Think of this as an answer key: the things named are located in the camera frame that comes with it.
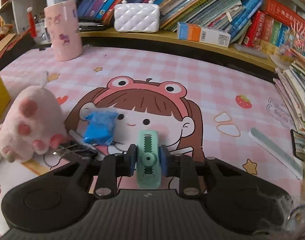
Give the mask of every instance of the red tassel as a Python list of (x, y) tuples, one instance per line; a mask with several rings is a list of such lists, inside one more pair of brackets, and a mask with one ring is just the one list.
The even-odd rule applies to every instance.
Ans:
[(29, 25), (30, 25), (30, 35), (32, 38), (36, 38), (37, 37), (36, 26), (31, 11), (32, 11), (32, 7), (29, 6), (27, 12), (28, 12)]

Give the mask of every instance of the brown hair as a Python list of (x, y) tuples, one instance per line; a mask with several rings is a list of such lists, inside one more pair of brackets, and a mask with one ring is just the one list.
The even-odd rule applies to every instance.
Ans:
[[(160, 83), (140, 81), (135, 80), (135, 83), (147, 83), (149, 85), (158, 86)], [(89, 102), (94, 102), (94, 100), (107, 88), (96, 88), (86, 94), (74, 107), (71, 113), (68, 115), (65, 126), (67, 131), (76, 130), (79, 122), (79, 111), (82, 106)], [(204, 154), (202, 149), (203, 143), (203, 120), (202, 113), (199, 107), (190, 100), (181, 98), (182, 102), (185, 104), (188, 116), (190, 116), (195, 122), (194, 132), (180, 139), (177, 149), (183, 149), (186, 147), (193, 148), (193, 159), (195, 161), (204, 161)], [(114, 106), (120, 109), (132, 110), (134, 109), (137, 112), (147, 111), (150, 114), (157, 114), (163, 116), (173, 116), (182, 121), (183, 116), (181, 116), (177, 106), (167, 97), (158, 94), (150, 90), (141, 90), (141, 89), (128, 89), (117, 91), (99, 101), (96, 104), (96, 107), (109, 107)]]

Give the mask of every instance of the pink pencil holder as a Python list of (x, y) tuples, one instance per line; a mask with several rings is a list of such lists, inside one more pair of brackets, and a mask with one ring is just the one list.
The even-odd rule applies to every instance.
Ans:
[(66, 61), (82, 54), (75, 0), (56, 3), (44, 9), (45, 26), (51, 39), (54, 57)]

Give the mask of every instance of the green plastic clip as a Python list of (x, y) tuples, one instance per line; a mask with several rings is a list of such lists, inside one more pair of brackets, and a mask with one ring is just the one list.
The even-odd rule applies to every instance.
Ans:
[(158, 133), (140, 131), (137, 143), (137, 184), (143, 189), (157, 189), (162, 180), (158, 156)]

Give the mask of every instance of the screw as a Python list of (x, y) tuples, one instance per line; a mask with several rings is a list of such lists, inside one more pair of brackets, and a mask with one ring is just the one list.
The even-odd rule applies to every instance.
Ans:
[(107, 196), (111, 193), (111, 190), (110, 190), (110, 188), (107, 188), (107, 187), (101, 187), (101, 188), (96, 189), (95, 192), (98, 196)]

